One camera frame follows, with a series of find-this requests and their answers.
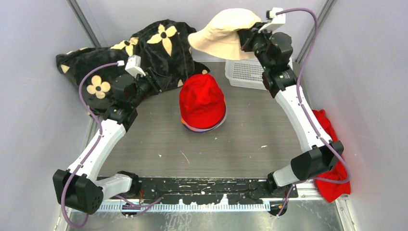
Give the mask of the beige bucket hat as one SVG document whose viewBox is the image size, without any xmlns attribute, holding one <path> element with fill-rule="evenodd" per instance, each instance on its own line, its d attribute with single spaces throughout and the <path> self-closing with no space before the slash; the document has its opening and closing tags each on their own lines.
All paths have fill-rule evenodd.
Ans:
<svg viewBox="0 0 408 231">
<path fill-rule="evenodd" d="M 238 30 L 250 29 L 261 21 L 258 15 L 248 9 L 225 9 L 216 14 L 203 29 L 189 34 L 188 42 L 195 50 L 220 59 L 255 58 L 252 51 L 241 50 Z"/>
</svg>

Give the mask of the white plastic basket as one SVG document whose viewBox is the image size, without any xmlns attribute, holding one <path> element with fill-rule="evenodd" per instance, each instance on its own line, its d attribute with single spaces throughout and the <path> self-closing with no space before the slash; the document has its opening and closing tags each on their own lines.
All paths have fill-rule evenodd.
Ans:
<svg viewBox="0 0 408 231">
<path fill-rule="evenodd" d="M 273 70 L 283 71 L 280 75 L 280 80 L 290 83 L 289 71 L 293 71 L 292 59 L 286 63 L 274 64 Z M 229 80 L 231 86 L 249 88 L 256 90 L 267 90 L 263 82 L 263 72 L 265 68 L 257 58 L 244 60 L 226 60 L 225 76 Z"/>
</svg>

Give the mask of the red bucket hat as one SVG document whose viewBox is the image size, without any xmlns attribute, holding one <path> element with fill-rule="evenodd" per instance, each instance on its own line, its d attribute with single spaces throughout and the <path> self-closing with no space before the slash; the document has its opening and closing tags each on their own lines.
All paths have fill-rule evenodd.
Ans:
<svg viewBox="0 0 408 231">
<path fill-rule="evenodd" d="M 179 108 L 182 124 L 198 129 L 217 126 L 227 112 L 224 93 L 210 74 L 196 74 L 185 81 Z"/>
</svg>

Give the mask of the blue bucket hat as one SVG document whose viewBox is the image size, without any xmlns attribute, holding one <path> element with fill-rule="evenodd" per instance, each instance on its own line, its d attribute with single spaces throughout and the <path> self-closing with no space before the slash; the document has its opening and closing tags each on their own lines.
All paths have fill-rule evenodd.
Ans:
<svg viewBox="0 0 408 231">
<path fill-rule="evenodd" d="M 198 128 L 190 128 L 187 126 L 184 126 L 188 131 L 194 132 L 194 133 L 206 133 L 215 130 L 217 127 L 213 128 L 206 128 L 206 129 L 198 129 Z"/>
</svg>

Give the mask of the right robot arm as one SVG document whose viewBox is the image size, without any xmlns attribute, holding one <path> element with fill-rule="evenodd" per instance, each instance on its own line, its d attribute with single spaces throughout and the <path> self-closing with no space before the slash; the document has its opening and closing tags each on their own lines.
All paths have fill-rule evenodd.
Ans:
<svg viewBox="0 0 408 231">
<path fill-rule="evenodd" d="M 265 23 L 238 30 L 241 50 L 253 52 L 263 68 L 266 90 L 286 113 L 299 139 L 302 153 L 267 176 L 268 194 L 278 198 L 286 187 L 331 171 L 341 158 L 344 146 L 321 127 L 305 100 L 298 76 L 290 66 L 292 39 L 281 32 L 262 32 Z"/>
</svg>

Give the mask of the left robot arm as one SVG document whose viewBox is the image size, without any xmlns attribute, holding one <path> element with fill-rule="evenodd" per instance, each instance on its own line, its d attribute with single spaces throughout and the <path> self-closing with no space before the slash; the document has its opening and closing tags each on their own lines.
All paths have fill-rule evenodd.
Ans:
<svg viewBox="0 0 408 231">
<path fill-rule="evenodd" d="M 122 194 L 133 199 L 140 194 L 137 174 L 119 171 L 102 180 L 97 177 L 114 146 L 132 126 L 139 104 L 149 94 L 163 92 L 152 68 L 145 73 L 136 77 L 123 74 L 114 80 L 113 98 L 102 115 L 101 128 L 74 163 L 52 177 L 59 204 L 92 215 L 104 200 Z"/>
</svg>

